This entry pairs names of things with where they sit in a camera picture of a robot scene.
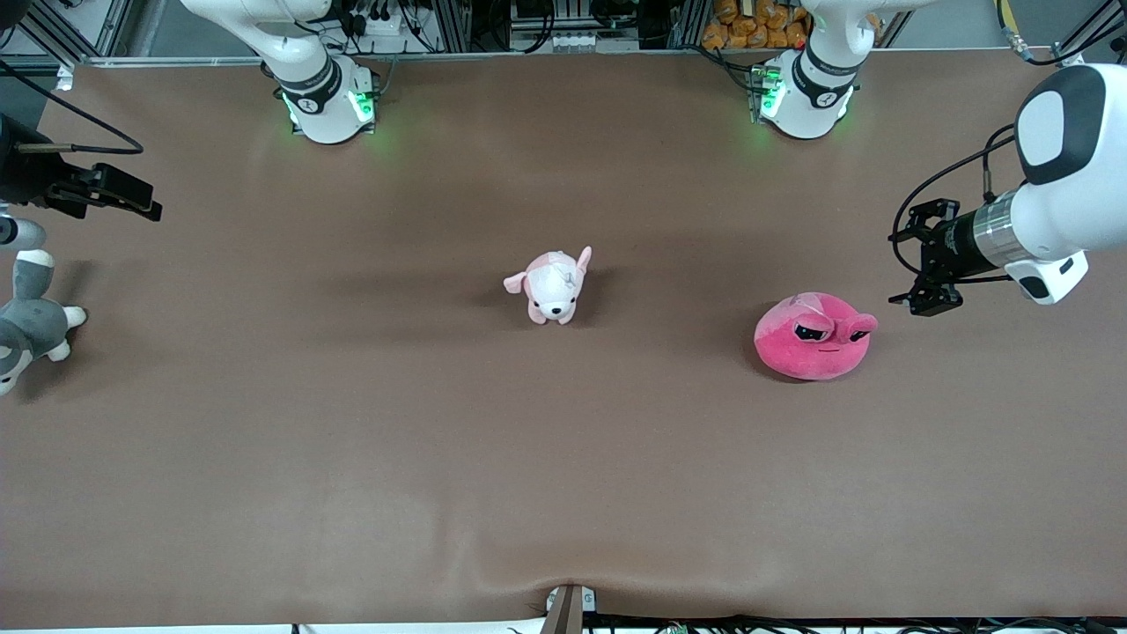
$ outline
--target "gray husky plush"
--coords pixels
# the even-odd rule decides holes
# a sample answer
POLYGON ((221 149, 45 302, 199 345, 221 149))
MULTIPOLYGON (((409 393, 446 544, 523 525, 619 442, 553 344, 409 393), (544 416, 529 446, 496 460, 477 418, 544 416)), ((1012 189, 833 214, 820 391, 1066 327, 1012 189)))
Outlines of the gray husky plush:
POLYGON ((54 271, 55 260, 45 250, 16 255, 11 271, 15 294, 0 307, 0 396, 11 392, 32 361, 41 357, 66 359, 66 331, 86 322, 86 310, 43 298, 54 271))

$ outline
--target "wire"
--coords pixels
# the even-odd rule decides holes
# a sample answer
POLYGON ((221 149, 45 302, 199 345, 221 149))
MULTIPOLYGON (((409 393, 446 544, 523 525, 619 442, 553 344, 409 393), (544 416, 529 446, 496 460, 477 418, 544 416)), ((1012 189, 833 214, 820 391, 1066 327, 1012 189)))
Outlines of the wire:
POLYGON ((411 35, 415 36, 415 39, 417 39, 418 43, 421 44, 423 47, 427 50, 427 52, 437 53, 438 48, 433 44, 431 44, 431 39, 426 37, 425 33, 426 21, 431 21, 431 16, 433 15, 433 12, 427 14, 426 21, 420 21, 419 8, 417 5, 414 6, 415 9, 414 11, 408 12, 406 0, 398 0, 398 2, 399 2, 399 11, 403 15, 403 20, 407 21, 407 30, 409 30, 411 35))
POLYGON ((739 86, 742 89, 744 89, 744 91, 762 92, 762 90, 748 86, 747 83, 744 83, 744 81, 736 74, 737 72, 740 73, 751 72, 752 66, 729 62, 728 60, 724 59, 724 55, 720 53, 719 50, 715 51, 716 54, 713 55, 712 52, 710 52, 708 48, 699 46, 696 44, 682 44, 681 46, 677 46, 677 48, 684 48, 686 51, 696 51, 701 55, 704 55, 704 59, 712 62, 713 64, 719 65, 725 71, 727 71, 728 77, 731 78, 731 81, 734 81, 736 86, 739 86))
POLYGON ((293 26, 295 26, 295 27, 298 27, 298 28, 300 28, 300 29, 304 30, 305 33, 312 33, 313 35, 316 35, 316 36, 318 36, 318 37, 320 37, 320 36, 322 36, 322 35, 325 35, 325 29, 323 29, 323 28, 322 28, 321 30, 313 30, 312 28, 310 28, 310 27, 308 27, 308 26, 305 26, 305 25, 301 24, 301 23, 300 23, 300 21, 298 21, 298 20, 293 20, 293 26))
POLYGON ((603 11, 610 5, 609 0, 592 0, 591 2, 591 17, 595 19, 604 28, 631 28, 638 26, 638 16, 628 17, 624 19, 615 19, 610 14, 603 11))
MULTIPOLYGON (((353 32, 352 24, 350 24, 352 23, 352 14, 350 12, 345 12, 344 15, 341 15, 341 11, 340 11, 340 9, 337 8, 337 3, 336 2, 332 2, 331 7, 332 7, 332 15, 336 16, 337 20, 340 23, 340 30, 345 34, 345 42, 350 42, 352 45, 356 47, 356 53, 355 54, 360 55, 361 54, 361 52, 360 52, 360 39, 356 39, 356 34, 355 34, 355 32, 353 32), (348 17, 349 24, 345 24, 345 16, 348 17)), ((345 50, 343 52, 345 54, 348 53, 347 45, 345 45, 345 50)))
MULTIPOLYGON (((1005 24, 1005 17, 1002 15, 1002 0, 996 0, 995 3, 994 3, 994 7, 995 7, 995 15, 997 17, 997 25, 999 25, 999 27, 1003 32, 1008 32, 1008 33, 1011 32, 1012 29, 1010 29, 1006 26, 1006 24, 1005 24)), ((1092 16, 1084 24, 1082 24, 1080 26, 1080 28, 1077 28, 1072 35, 1068 36, 1068 38, 1066 39, 1065 44, 1062 45, 1062 48, 1064 46, 1067 46, 1073 39, 1076 38, 1076 36, 1080 34, 1080 32, 1084 30, 1084 28, 1086 28, 1092 21, 1094 21, 1095 16, 1099 15, 1100 11, 1102 11, 1102 10, 1103 10, 1103 8, 1101 8, 1099 11, 1095 11, 1094 14, 1092 14, 1092 16)), ((1112 14, 1110 17, 1108 17, 1108 19, 1103 20, 1103 24, 1101 24, 1099 28, 1101 28, 1101 29, 1104 28, 1115 18, 1116 18, 1116 14, 1112 14)), ((1024 52, 1026 55, 1021 55, 1021 59, 1024 60, 1027 63, 1032 64, 1035 66, 1049 66, 1049 65, 1058 64, 1058 63, 1061 63, 1061 62, 1063 62, 1065 60, 1074 57, 1075 55, 1079 55, 1080 53, 1083 53, 1084 51, 1091 48, 1093 45, 1095 45, 1097 43, 1099 43, 1104 37, 1109 36, 1112 33, 1115 33, 1116 30, 1122 28, 1122 26, 1124 26, 1124 20, 1119 20, 1118 23, 1116 23, 1115 25, 1112 25, 1110 28, 1107 28, 1106 30, 1101 30, 1099 33, 1095 33, 1095 34, 1089 36, 1088 39, 1085 39, 1079 46, 1076 46, 1075 48, 1073 48, 1071 52, 1064 53, 1064 54, 1058 55, 1056 57, 1051 57, 1051 59, 1048 59, 1048 60, 1037 60, 1037 59, 1033 59, 1031 55, 1030 56, 1026 56, 1026 55, 1029 54, 1028 51, 1026 51, 1024 52)))
MULTIPOLYGON (((500 6, 502 6, 502 0, 491 0, 489 2, 489 11, 486 15, 486 23, 489 25, 489 34, 492 35, 494 42, 497 43, 497 46, 499 46, 502 51, 507 51, 509 53, 524 53, 524 54, 535 53, 536 51, 540 50, 541 46, 547 44, 548 41, 551 38, 552 30, 556 28, 554 6, 552 10, 550 10, 548 14, 544 15, 543 26, 540 27, 540 34, 536 36, 536 41, 532 43, 532 46, 529 46, 523 51, 515 51, 511 48, 507 44, 505 44, 505 42, 503 42, 500 34, 497 33, 498 25, 494 20, 494 16, 498 14, 497 9, 500 6)), ((500 24, 505 24, 506 17, 504 14, 502 14, 500 18, 502 18, 500 24)))
POLYGON ((997 627, 992 627, 983 629, 982 634, 994 634, 1008 627, 1018 627, 1019 625, 1040 625, 1046 629, 1056 629, 1057 632, 1063 632, 1064 634, 1076 634, 1077 629, 1074 625, 1065 625, 1058 620, 1053 620, 1051 618, 1019 618, 1018 620, 1012 620, 1005 625, 999 625, 997 627))
POLYGON ((1103 5, 1100 6, 1099 9, 1092 11, 1091 16, 1088 16, 1088 19, 1084 20, 1084 24, 1077 26, 1076 30, 1072 32, 1072 35, 1070 35, 1068 38, 1065 39, 1064 43, 1061 44, 1061 47, 1064 48, 1065 46, 1072 44, 1073 39, 1076 39, 1076 37, 1080 36, 1080 32, 1084 30, 1085 28, 1089 27, 1089 25, 1091 25, 1093 21, 1095 21, 1095 16, 1098 16, 1098 15, 1102 14, 1103 11, 1106 11, 1108 9, 1108 7, 1110 7, 1111 3, 1115 2, 1115 1, 1116 0, 1104 0, 1103 5))
POLYGON ((388 77, 383 80, 383 86, 380 87, 380 96, 383 96, 391 87, 391 75, 394 74, 397 65, 399 65, 399 55, 391 57, 391 66, 388 68, 388 77))
MULTIPOLYGON (((912 193, 908 194, 908 197, 904 198, 904 203, 900 204, 900 208, 898 208, 896 211, 896 216, 893 218, 893 233, 891 234, 894 235, 894 238, 900 231, 900 220, 904 217, 904 212, 907 211, 908 205, 912 204, 912 200, 914 200, 915 197, 919 196, 921 191, 923 191, 929 186, 931 186, 932 182, 939 180, 940 178, 947 176, 948 173, 955 171, 956 169, 959 169, 960 167, 962 167, 965 164, 974 162, 975 160, 979 159, 980 157, 984 157, 984 155, 993 152, 994 150, 996 150, 999 148, 1002 148, 1002 146, 1005 146, 1005 145, 1012 143, 1012 142, 1013 142, 1013 136, 1011 135, 1011 136, 1006 136, 1005 139, 999 141, 997 143, 994 143, 992 145, 987 145, 986 148, 984 148, 984 149, 982 149, 982 150, 979 150, 979 151, 970 154, 969 157, 967 157, 967 158, 965 158, 965 159, 962 159, 962 160, 960 160, 960 161, 958 161, 956 163, 952 163, 952 164, 949 164, 949 166, 944 167, 943 169, 939 170, 939 172, 937 172, 934 176, 932 176, 931 178, 928 178, 926 180, 924 180, 923 182, 921 182, 920 186, 917 186, 915 189, 912 189, 912 193)), ((916 275, 922 275, 923 274, 922 270, 920 270, 915 266, 912 266, 911 264, 908 264, 908 260, 904 259, 904 256, 900 255, 900 244, 899 244, 899 242, 897 242, 895 239, 893 239, 891 242, 893 242, 893 255, 896 256, 897 261, 899 261, 902 266, 904 266, 908 270, 915 273, 916 275)))
MULTIPOLYGON (((986 140, 985 146, 991 146, 999 136, 1010 130, 1013 130, 1012 123, 995 130, 994 133, 990 135, 990 139, 986 140)), ((995 199, 997 199, 997 196, 994 195, 993 180, 990 171, 990 152, 987 152, 983 154, 983 200, 992 203, 995 199)))
POLYGON ((137 143, 135 140, 133 140, 133 137, 130 136, 128 134, 122 132, 121 130, 114 127, 113 125, 109 125, 105 120, 101 120, 100 118, 98 118, 98 117, 96 117, 96 116, 94 116, 91 114, 87 114, 86 111, 83 111, 79 107, 70 105, 69 102, 64 101, 60 97, 56 97, 50 90, 39 87, 38 83, 36 83, 36 82, 32 81, 30 79, 24 77, 24 73, 21 73, 18 70, 11 68, 8 64, 8 62, 6 62, 3 60, 0 60, 0 69, 6 70, 9 74, 11 74, 16 79, 18 79, 19 82, 23 83, 24 86, 27 86, 28 88, 30 88, 32 90, 35 90, 39 95, 43 95, 44 97, 51 99, 52 101, 59 104, 60 106, 62 106, 62 107, 69 109, 70 111, 74 113, 74 114, 77 114, 79 116, 81 116, 82 118, 89 120, 90 123, 97 125, 98 127, 101 127, 106 132, 109 132, 114 136, 117 136, 122 141, 125 141, 130 145, 132 145, 131 148, 103 148, 100 145, 76 145, 76 144, 70 144, 69 145, 69 148, 70 148, 69 150, 62 150, 62 151, 90 152, 90 153, 95 153, 95 154, 140 154, 141 152, 144 151, 144 146, 142 146, 141 143, 137 143))

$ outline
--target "table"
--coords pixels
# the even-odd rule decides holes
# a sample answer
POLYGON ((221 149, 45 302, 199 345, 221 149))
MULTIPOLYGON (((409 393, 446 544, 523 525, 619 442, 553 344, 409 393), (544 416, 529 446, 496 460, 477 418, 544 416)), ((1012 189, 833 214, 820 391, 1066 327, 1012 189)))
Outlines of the table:
POLYGON ((695 56, 403 63, 374 134, 317 146, 255 68, 81 69, 166 220, 28 212, 90 321, 0 405, 0 624, 523 618, 569 581, 653 616, 1124 613, 1127 253, 1053 307, 886 303, 903 196, 1042 75, 879 52, 799 142, 695 56), (588 243, 576 321, 534 327, 502 278, 588 243), (749 355, 808 289, 881 322, 842 381, 749 355))

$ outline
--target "white pink dog plush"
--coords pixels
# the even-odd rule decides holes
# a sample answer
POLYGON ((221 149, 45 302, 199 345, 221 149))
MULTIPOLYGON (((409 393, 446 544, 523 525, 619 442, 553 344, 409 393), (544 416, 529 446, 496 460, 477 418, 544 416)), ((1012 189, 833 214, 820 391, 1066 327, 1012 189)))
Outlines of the white pink dog plush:
POLYGON ((575 316, 575 300, 589 261, 591 247, 583 249, 578 260, 561 250, 545 252, 524 270, 506 277, 505 289, 529 295, 529 319, 536 324, 553 320, 564 325, 575 316))

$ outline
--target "pink round plush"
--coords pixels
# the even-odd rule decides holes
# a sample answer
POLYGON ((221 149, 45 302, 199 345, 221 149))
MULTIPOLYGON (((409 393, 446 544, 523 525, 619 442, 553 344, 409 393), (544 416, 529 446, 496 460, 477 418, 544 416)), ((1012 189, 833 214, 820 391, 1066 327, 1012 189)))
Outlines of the pink round plush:
POLYGON ((755 350, 772 370, 810 382, 835 379, 864 359, 872 314, 826 293, 799 293, 777 303, 755 327, 755 350))

